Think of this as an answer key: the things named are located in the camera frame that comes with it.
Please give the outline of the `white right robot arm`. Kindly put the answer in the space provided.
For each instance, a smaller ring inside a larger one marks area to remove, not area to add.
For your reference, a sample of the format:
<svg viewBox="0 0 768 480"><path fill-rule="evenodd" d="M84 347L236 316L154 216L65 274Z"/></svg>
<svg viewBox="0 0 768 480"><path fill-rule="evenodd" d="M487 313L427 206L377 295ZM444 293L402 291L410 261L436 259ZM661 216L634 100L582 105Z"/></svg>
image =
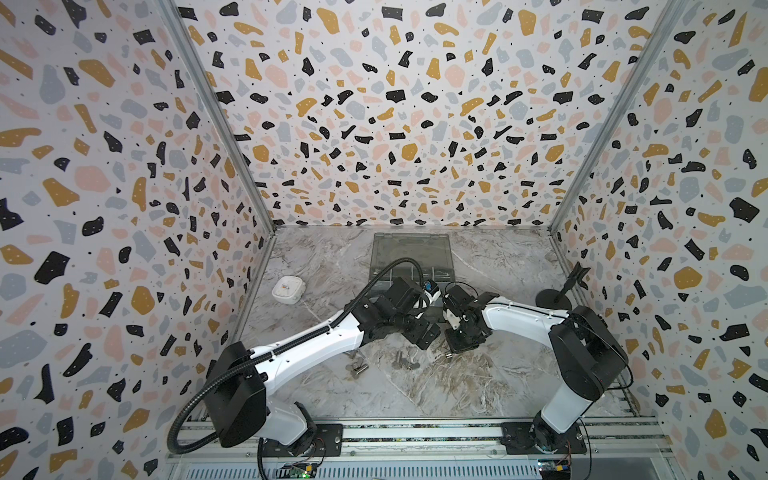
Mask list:
<svg viewBox="0 0 768 480"><path fill-rule="evenodd" d="M585 306L552 310L492 292L475 297L453 286L443 298L443 318L449 324L445 336L454 354L479 347L496 332L515 334L552 350L561 385L534 417L533 431L540 436L565 435L629 368L619 342Z"/></svg>

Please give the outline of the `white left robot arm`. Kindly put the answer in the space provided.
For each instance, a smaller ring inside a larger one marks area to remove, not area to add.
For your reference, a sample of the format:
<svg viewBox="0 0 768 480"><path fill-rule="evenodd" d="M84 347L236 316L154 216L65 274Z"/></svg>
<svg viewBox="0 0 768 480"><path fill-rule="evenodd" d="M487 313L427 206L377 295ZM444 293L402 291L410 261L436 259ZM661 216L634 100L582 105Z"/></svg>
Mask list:
<svg viewBox="0 0 768 480"><path fill-rule="evenodd" d="M433 280L418 285L395 279L389 289L361 298L314 329L254 349L238 341L224 349L208 374L210 380L262 355L267 359L225 380L203 402L221 446L233 447L253 436L302 451L316 427L306 408L272 396L289 381L321 363L368 343L400 334L425 350L441 333L426 319L426 309L440 298Z"/></svg>

